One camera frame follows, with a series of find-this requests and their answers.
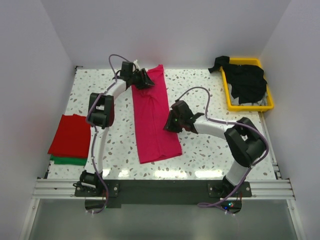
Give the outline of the pink t shirt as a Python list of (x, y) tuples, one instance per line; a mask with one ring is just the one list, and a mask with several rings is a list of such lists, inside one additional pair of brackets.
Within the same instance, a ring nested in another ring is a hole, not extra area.
[(160, 64), (149, 69), (147, 75), (155, 86), (146, 89), (131, 87), (137, 154), (141, 164), (182, 155), (178, 135), (164, 130), (169, 116), (164, 66)]

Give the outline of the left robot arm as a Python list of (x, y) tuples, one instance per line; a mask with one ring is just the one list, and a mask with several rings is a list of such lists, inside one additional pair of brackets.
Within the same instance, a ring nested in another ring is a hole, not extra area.
[(99, 196), (104, 190), (102, 158), (108, 131), (115, 120), (115, 100), (132, 86), (144, 90), (154, 87), (155, 83), (145, 68), (139, 69), (135, 63), (123, 61), (110, 86), (102, 93), (93, 92), (89, 96), (85, 120), (90, 125), (90, 142), (87, 162), (79, 181), (92, 196)]

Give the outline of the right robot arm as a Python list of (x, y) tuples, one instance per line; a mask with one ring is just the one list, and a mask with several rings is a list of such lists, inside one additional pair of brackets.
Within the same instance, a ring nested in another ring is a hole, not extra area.
[(177, 100), (171, 106), (164, 130), (173, 133), (185, 130), (226, 140), (234, 161), (217, 190), (230, 197), (241, 190), (250, 169), (261, 162), (270, 149), (266, 138), (249, 118), (235, 122), (212, 119), (204, 113), (193, 113), (183, 100)]

